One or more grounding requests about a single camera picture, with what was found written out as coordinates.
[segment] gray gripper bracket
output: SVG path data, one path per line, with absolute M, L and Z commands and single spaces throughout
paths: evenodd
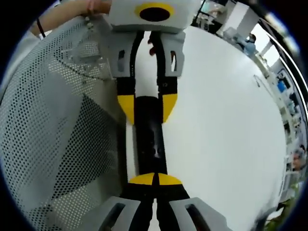
M 181 231 L 197 231 L 188 211 L 189 209 L 197 210 L 197 214 L 200 216 L 198 219 L 202 219 L 202 221 L 205 222 L 205 230 L 232 231 L 227 226 L 226 218 L 199 198 L 171 201 L 169 203 L 177 218 Z
M 113 77 L 130 76 L 130 55 L 137 32 L 111 31 L 109 44 L 109 65 Z M 166 77 L 180 77 L 183 71 L 184 54 L 183 44 L 185 33 L 178 34 L 162 33 L 161 41 L 164 47 L 166 60 Z M 175 54 L 176 66 L 172 70 L 171 52 Z
M 75 231 L 105 230 L 106 225 L 118 214 L 112 231 L 128 231 L 140 201 L 110 197 L 105 203 L 88 212 Z
M 180 77 L 184 66 L 183 45 L 186 34 L 181 31 L 178 34 L 162 33 L 161 41 L 163 43 L 166 58 L 166 77 Z M 175 53 L 175 70 L 172 70 L 171 52 Z
M 130 77 L 130 53 L 136 36 L 137 32 L 110 32 L 109 66 L 113 77 Z

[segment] human hand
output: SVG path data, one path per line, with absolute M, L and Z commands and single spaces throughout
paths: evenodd
M 111 1 L 102 1 L 102 0 L 86 0 L 87 1 L 87 13 L 96 14 L 96 13 L 106 13 L 110 12 Z

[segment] white wall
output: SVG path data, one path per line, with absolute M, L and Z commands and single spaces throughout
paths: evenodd
M 226 23 L 222 26 L 221 32 L 228 29 L 229 27 L 237 29 L 248 9 L 249 6 L 242 4 L 240 2 L 236 3 Z
M 241 21 L 241 23 L 237 28 L 238 33 L 243 38 L 246 38 L 249 35 L 249 33 L 253 30 L 253 28 L 256 26 L 258 21 L 259 21 L 259 16 L 251 8 L 249 8 L 243 20 Z

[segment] human arm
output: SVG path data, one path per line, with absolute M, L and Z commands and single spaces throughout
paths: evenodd
M 225 11 L 225 7 L 219 7 L 212 9 L 208 12 L 208 14 L 213 14 L 213 13 L 223 13 Z
M 109 13 L 111 3 L 101 0 L 74 0 L 61 3 L 58 6 L 47 11 L 39 18 L 44 31 L 53 30 L 65 22 L 79 15 L 89 13 Z M 30 31 L 35 35 L 40 34 L 39 27 L 35 22 Z

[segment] white table surface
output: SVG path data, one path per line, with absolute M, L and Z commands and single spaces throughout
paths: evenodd
M 137 53 L 137 96 L 157 95 L 156 58 L 146 41 Z M 247 231 L 261 209 L 279 200 L 286 155 L 279 109 L 257 65 L 227 42 L 189 27 L 183 51 L 179 98 L 163 125 L 168 173 L 223 214 L 229 228 Z M 132 178 L 129 123 L 127 159 Z

